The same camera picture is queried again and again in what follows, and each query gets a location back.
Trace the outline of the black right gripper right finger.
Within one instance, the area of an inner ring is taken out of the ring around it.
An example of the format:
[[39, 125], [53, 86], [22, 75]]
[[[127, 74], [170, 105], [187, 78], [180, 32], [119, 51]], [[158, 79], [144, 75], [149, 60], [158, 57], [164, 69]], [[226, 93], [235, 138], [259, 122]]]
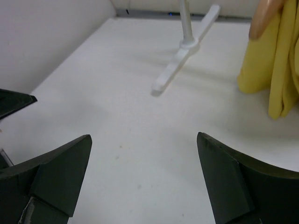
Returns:
[[236, 151], [206, 133], [197, 135], [217, 224], [297, 224], [299, 174]]

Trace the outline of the wooden hanger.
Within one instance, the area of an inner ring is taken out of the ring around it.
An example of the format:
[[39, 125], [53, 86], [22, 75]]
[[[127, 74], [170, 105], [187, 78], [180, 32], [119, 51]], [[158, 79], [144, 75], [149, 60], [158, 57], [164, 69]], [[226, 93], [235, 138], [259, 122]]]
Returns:
[[260, 38], [271, 22], [272, 18], [283, 7], [286, 0], [260, 0], [252, 18], [249, 39]]

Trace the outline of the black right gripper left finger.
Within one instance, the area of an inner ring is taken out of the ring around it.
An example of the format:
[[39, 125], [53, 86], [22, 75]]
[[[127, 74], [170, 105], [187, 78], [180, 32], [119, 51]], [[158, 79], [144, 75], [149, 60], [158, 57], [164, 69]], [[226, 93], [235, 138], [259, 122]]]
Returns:
[[0, 222], [66, 224], [73, 217], [92, 148], [80, 136], [38, 157], [13, 165], [0, 152]]

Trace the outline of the yellow trousers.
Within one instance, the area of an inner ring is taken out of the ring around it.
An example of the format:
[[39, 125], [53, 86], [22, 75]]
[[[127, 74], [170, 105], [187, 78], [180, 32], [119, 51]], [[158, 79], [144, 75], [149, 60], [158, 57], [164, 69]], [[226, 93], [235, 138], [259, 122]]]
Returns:
[[268, 115], [285, 117], [299, 100], [299, 2], [286, 0], [257, 40], [249, 39], [240, 91], [270, 90]]

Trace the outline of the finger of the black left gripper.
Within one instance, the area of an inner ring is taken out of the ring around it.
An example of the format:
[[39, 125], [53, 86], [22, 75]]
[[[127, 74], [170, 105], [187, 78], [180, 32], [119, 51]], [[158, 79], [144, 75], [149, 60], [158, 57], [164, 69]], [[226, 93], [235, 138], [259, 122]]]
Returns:
[[0, 90], [0, 118], [4, 119], [5, 117], [37, 102], [35, 96], [9, 91], [9, 90]]

